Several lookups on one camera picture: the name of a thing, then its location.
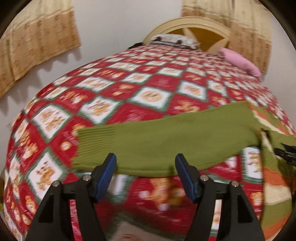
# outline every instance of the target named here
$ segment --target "curtain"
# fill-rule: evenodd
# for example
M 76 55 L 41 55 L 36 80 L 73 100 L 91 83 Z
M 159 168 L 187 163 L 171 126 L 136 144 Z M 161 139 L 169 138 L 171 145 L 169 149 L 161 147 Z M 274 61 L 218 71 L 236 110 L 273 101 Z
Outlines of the curtain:
M 182 16 L 208 17 L 229 27 L 229 49 L 266 74 L 271 55 L 271 13 L 258 0 L 183 0 Z
M 73 0 L 32 0 L 0 39 L 0 97 L 32 67 L 79 46 Z

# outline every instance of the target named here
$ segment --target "white patterned pillow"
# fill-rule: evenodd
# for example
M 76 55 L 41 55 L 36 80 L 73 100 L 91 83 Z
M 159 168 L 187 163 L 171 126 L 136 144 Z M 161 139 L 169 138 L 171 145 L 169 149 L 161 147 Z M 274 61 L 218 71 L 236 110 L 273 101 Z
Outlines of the white patterned pillow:
M 200 42 L 180 34 L 158 34 L 153 36 L 151 42 L 187 49 L 199 49 Z

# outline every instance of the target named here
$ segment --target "bed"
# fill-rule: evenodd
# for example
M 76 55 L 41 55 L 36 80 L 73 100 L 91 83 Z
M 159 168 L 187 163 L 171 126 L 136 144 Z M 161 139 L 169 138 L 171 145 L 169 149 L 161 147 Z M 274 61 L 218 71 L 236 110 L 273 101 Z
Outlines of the bed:
M 202 50 L 150 43 L 157 34 L 197 36 Z M 260 80 L 210 54 L 227 46 L 230 30 L 201 17 L 182 17 L 154 29 L 144 45 L 77 68 L 55 80 L 16 117 L 5 166 L 4 217 L 18 241 L 54 180 L 68 183 L 84 173 L 72 169 L 77 130 L 94 125 L 145 121 L 215 108 L 237 101 L 265 106 L 294 129 L 275 96 Z M 260 219 L 263 179 L 258 147 L 248 147 L 224 163 L 203 170 L 217 182 L 243 184 Z M 195 205 L 185 196 L 180 179 L 113 177 L 96 211 L 108 240 L 183 240 Z M 217 200 L 211 237 L 219 226 Z M 75 202 L 70 202 L 75 240 L 82 240 Z

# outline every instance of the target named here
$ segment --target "white wall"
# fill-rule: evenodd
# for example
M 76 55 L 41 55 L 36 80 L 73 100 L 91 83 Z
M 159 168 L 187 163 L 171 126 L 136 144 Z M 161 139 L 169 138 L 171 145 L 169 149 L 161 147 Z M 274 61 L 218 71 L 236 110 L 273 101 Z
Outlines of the white wall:
M 141 42 L 153 28 L 180 16 L 181 0 L 74 0 L 74 7 L 82 46 L 36 66 L 0 99 L 0 170 L 10 135 L 6 125 L 40 89 L 70 70 Z M 271 64 L 264 84 L 296 124 L 296 53 L 276 19 L 273 28 Z
M 177 18 L 181 0 L 74 0 L 82 46 L 33 68 L 0 99 L 0 172 L 10 123 L 43 87 L 67 72 L 141 42 L 156 26 Z

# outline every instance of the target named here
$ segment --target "metal bolt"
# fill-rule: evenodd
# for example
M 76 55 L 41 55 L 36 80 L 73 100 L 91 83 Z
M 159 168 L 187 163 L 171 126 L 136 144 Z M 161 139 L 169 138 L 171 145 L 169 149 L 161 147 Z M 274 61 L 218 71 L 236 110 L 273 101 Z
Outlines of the metal bolt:
M 84 175 L 84 176 L 82 177 L 82 179 L 83 179 L 84 181 L 88 181 L 88 180 L 91 179 L 91 175 Z
M 209 179 L 209 177 L 207 175 L 201 175 L 200 179 L 205 182 Z
M 233 185 L 236 188 L 239 186 L 239 183 L 237 181 L 232 181 L 231 185 Z
M 54 181 L 54 182 L 52 183 L 52 185 L 53 185 L 54 187 L 57 187 L 57 186 L 59 185 L 59 181 L 58 181 L 58 180 Z

